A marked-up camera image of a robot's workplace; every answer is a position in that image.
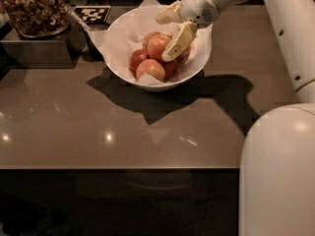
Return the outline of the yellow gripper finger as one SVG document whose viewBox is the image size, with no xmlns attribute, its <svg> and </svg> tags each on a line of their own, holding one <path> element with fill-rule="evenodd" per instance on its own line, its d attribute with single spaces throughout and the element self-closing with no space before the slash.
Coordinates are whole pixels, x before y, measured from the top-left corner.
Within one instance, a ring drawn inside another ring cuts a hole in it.
<svg viewBox="0 0 315 236">
<path fill-rule="evenodd" d="M 161 58 L 165 62 L 175 60 L 180 56 L 195 39 L 197 25 L 193 22 L 180 24 L 173 32 L 171 41 L 165 47 Z"/>
<path fill-rule="evenodd" d="M 177 23 L 181 24 L 183 22 L 180 15 L 180 5 L 181 2 L 179 0 L 170 4 L 167 8 L 164 8 L 156 15 L 156 21 L 160 25 Z"/>
</svg>

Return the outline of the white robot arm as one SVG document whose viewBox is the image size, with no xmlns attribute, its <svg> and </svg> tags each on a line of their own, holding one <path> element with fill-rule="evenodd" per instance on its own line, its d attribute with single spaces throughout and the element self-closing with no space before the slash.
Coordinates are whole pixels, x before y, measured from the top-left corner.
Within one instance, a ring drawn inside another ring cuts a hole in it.
<svg viewBox="0 0 315 236">
<path fill-rule="evenodd" d="M 177 58 L 197 30 L 248 0 L 179 0 L 157 14 L 177 23 L 162 57 Z M 264 0 L 297 103 L 252 126 L 239 173 L 238 236 L 315 236 L 315 2 Z"/>
</svg>

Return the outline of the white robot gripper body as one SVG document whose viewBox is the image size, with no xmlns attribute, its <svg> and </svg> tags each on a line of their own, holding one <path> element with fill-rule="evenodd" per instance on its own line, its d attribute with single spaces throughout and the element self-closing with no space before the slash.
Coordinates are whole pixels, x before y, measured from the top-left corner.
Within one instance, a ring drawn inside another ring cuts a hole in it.
<svg viewBox="0 0 315 236">
<path fill-rule="evenodd" d="M 192 22 L 206 28 L 220 16 L 214 0 L 181 0 L 179 13 L 183 22 Z"/>
</svg>

